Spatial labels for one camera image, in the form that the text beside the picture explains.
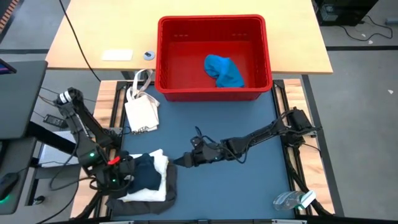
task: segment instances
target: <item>computer mouse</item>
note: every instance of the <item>computer mouse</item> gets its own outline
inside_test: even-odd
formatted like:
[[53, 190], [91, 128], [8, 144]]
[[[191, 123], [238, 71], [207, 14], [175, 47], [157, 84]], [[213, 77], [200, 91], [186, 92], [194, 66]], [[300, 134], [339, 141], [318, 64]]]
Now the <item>computer mouse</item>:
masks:
[[19, 179], [18, 173], [8, 173], [0, 179], [0, 200], [4, 200], [15, 187]]

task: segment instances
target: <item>gray floor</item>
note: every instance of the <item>gray floor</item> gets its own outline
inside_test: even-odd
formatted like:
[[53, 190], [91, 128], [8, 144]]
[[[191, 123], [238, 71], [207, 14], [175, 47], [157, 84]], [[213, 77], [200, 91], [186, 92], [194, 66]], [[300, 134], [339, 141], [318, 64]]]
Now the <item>gray floor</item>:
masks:
[[[398, 1], [380, 0], [369, 15], [383, 24], [386, 17], [398, 17]], [[0, 49], [47, 49], [62, 19], [58, 1], [25, 0]], [[398, 35], [398, 26], [394, 32]], [[362, 38], [383, 28], [368, 23], [349, 27], [351, 35]], [[369, 45], [350, 39], [340, 27], [322, 27], [327, 46]], [[392, 40], [373, 37], [372, 45], [398, 45]], [[311, 76], [310, 81], [325, 130], [331, 163], [347, 217], [398, 220], [398, 52], [330, 52], [334, 74]], [[45, 55], [0, 55], [5, 61], [44, 59]], [[100, 79], [123, 79], [119, 72], [97, 72]], [[275, 78], [295, 76], [276, 75]], [[85, 98], [95, 100], [99, 83], [90, 72], [48, 71], [44, 87], [61, 92], [70, 86], [80, 89]], [[54, 94], [40, 94], [52, 99]], [[86, 102], [89, 110], [94, 103]], [[38, 100], [35, 111], [41, 115], [59, 112]], [[57, 128], [42, 123], [34, 114], [32, 120], [52, 131]]]

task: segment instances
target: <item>wooden table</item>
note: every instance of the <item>wooden table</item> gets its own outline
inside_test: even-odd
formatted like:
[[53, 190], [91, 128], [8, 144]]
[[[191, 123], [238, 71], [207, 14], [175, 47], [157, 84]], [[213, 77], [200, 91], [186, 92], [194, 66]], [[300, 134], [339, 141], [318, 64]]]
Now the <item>wooden table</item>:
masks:
[[[116, 85], [118, 81], [102, 81], [99, 86], [98, 97], [96, 100], [94, 117], [97, 119], [102, 127], [109, 127], [111, 122], [112, 108], [115, 101]], [[308, 117], [310, 113], [308, 112], [307, 102], [304, 96], [303, 88], [299, 79], [284, 80], [285, 89], [287, 92], [287, 99], [289, 101], [289, 106], [296, 106], [298, 109], [304, 110]], [[280, 105], [282, 105], [282, 99], [280, 98], [280, 93], [277, 92]], [[123, 97], [120, 97], [118, 108], [123, 108]], [[115, 126], [120, 123], [122, 110], [117, 110]], [[318, 147], [315, 138], [310, 136], [305, 136], [305, 141], [307, 144]], [[307, 187], [311, 190], [316, 191], [318, 201], [327, 209], [329, 212], [333, 213], [333, 204], [331, 201], [328, 184], [326, 182], [325, 173], [323, 170], [323, 164], [318, 150], [303, 145], [300, 148], [300, 158], [302, 161], [303, 171], [305, 175], [305, 181]], [[92, 195], [95, 191], [88, 187], [88, 181], [82, 181], [78, 193], [75, 197], [73, 203], [73, 209], [71, 217], [78, 215], [85, 205], [90, 201]], [[105, 206], [101, 208], [101, 215], [105, 216]]]
[[[329, 74], [333, 70], [311, 0], [71, 0], [67, 14], [93, 69], [155, 68], [157, 23], [163, 16], [259, 14], [266, 20], [274, 73]], [[102, 61], [109, 49], [131, 49], [130, 61]], [[46, 61], [49, 69], [87, 69], [63, 18]]]

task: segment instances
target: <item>dark blue work surface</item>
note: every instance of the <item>dark blue work surface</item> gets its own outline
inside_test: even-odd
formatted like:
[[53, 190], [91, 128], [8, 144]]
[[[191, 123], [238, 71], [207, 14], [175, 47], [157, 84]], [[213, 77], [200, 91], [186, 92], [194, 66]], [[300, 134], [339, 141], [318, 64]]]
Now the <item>dark blue work surface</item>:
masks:
[[[160, 124], [156, 131], [124, 136], [123, 150], [131, 154], [163, 149], [165, 156], [177, 159], [192, 150], [195, 126], [219, 141], [245, 136], [276, 119], [271, 92], [254, 101], [186, 103], [166, 101], [153, 86], [147, 93], [160, 102]], [[273, 138], [250, 148], [245, 164], [221, 161], [192, 168], [178, 166], [177, 200], [172, 208], [160, 215], [113, 219], [293, 218], [293, 211], [276, 211], [272, 206], [275, 197], [285, 191], [289, 191], [289, 184], [282, 146], [279, 138]]]

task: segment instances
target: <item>red plastic bin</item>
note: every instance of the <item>red plastic bin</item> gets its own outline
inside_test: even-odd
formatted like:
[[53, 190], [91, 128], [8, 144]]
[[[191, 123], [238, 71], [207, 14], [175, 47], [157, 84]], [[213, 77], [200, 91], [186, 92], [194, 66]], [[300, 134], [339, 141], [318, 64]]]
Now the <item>red plastic bin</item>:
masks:
[[[230, 58], [244, 88], [217, 88], [207, 55]], [[255, 100], [272, 87], [266, 22], [260, 15], [166, 16], [157, 37], [156, 89], [168, 101]]]

